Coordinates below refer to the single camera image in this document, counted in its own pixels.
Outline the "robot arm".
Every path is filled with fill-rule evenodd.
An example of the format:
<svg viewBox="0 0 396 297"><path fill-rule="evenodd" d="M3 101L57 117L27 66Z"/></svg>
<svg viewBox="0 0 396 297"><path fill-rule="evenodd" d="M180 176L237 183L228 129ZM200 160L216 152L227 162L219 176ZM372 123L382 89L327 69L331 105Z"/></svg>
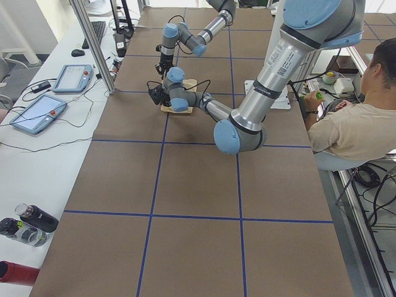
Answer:
<svg viewBox="0 0 396 297"><path fill-rule="evenodd" d="M185 22L164 25L162 43L156 47L156 50L160 52L160 62L155 65L155 69L162 77L173 67L174 50L178 43L185 45L194 55L202 56L213 38L225 27L233 24L236 14L234 1L209 1L208 3L218 12L218 16L197 35L190 31Z"/></svg>
<svg viewBox="0 0 396 297"><path fill-rule="evenodd" d="M309 52L353 46L363 35L364 1L286 1L278 12L283 23L277 45L242 104L231 109L207 92L187 91L183 85L184 71L173 65L178 43L201 56L213 38L233 24L236 14L233 1L211 1L210 5L218 15L197 35L184 22L165 24L158 46L160 62L156 65L163 81L149 90L149 95L156 105L170 106L176 112L196 107L210 115L216 121L215 144L227 154L263 146L267 138L262 125L265 115Z"/></svg>

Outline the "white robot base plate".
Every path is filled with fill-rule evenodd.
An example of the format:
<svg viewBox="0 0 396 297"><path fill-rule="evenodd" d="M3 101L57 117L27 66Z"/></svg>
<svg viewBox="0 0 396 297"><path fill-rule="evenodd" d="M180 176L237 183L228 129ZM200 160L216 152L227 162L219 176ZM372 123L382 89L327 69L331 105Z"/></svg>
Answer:
<svg viewBox="0 0 396 297"><path fill-rule="evenodd" d="M250 91L250 89L252 89L253 83L254 83L253 80L245 80L244 81L245 95L247 95L248 92ZM288 96L287 87L283 88L281 95L275 100L275 102L271 106L271 109L275 109L275 110L290 110L291 109L291 103L290 103L290 99Z"/></svg>

